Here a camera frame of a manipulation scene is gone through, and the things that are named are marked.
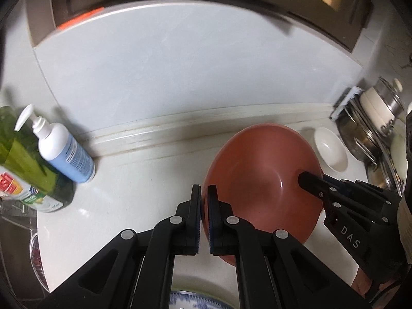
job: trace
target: blue and white plate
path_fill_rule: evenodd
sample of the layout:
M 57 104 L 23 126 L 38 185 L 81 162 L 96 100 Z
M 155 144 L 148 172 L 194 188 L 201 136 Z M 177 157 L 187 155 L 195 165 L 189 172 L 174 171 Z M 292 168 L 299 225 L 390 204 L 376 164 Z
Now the blue and white plate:
M 226 303 L 223 303 L 212 297 L 185 292 L 182 290 L 173 290 L 170 292 L 169 309 L 233 309 Z

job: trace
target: cooking pot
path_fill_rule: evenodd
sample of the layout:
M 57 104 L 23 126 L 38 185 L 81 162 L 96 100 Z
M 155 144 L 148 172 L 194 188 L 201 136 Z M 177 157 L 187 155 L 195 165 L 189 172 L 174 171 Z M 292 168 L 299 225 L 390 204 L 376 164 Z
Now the cooking pot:
M 363 92 L 360 96 L 360 104 L 373 125 L 386 136 L 391 133 L 395 120 L 404 111 L 399 93 L 402 92 L 402 84 L 394 79 L 391 85 L 384 78 L 379 77 L 375 86 Z
M 388 166 L 388 163 L 386 163 L 384 159 L 381 159 L 377 166 L 375 164 L 369 164 L 366 171 L 367 180 L 374 186 L 396 192 L 395 181 Z
M 336 121 L 339 134 L 352 155 L 363 162 L 376 164 L 382 151 L 374 141 L 372 131 L 349 103 Z

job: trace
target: small white bowl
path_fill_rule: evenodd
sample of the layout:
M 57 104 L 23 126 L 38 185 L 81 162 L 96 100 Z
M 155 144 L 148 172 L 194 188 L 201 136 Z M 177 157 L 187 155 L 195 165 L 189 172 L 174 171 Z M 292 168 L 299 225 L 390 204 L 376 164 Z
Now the small white bowl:
M 345 146 L 338 136 L 327 128 L 315 130 L 315 144 L 325 163 L 336 172 L 343 172 L 348 167 Z

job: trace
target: dish soap bottle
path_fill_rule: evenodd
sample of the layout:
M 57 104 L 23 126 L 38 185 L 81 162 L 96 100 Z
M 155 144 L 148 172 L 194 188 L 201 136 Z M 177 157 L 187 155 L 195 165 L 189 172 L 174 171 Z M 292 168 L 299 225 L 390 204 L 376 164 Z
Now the dish soap bottle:
M 19 131 L 28 118 L 33 121 L 39 152 L 45 160 L 75 182 L 93 179 L 96 171 L 93 160 L 63 124 L 50 124 L 44 117 L 37 117 L 34 106 L 28 105 L 17 119 L 15 131 Z
M 9 106 L 0 108 L 0 192 L 41 212 L 52 212 L 73 200 L 73 181 L 39 154 L 28 124 L 14 131 L 17 117 Z

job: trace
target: pivot screw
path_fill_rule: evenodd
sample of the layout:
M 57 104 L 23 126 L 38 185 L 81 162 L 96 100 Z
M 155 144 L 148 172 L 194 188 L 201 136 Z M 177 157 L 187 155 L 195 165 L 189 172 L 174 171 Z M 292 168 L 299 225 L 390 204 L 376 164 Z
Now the pivot screw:
M 279 230 L 276 230 L 275 236 L 280 239 L 286 239 L 289 236 L 289 233 L 286 230 L 279 229 Z
M 171 224 L 180 224 L 182 223 L 183 219 L 182 217 L 175 215 L 175 216 L 170 217 L 169 221 Z
M 239 219 L 236 216 L 229 216 L 226 219 L 226 222 L 228 222 L 229 224 L 235 225 L 239 223 Z
M 131 239 L 131 238 L 133 238 L 134 233 L 131 230 L 124 230 L 120 236 L 123 239 Z

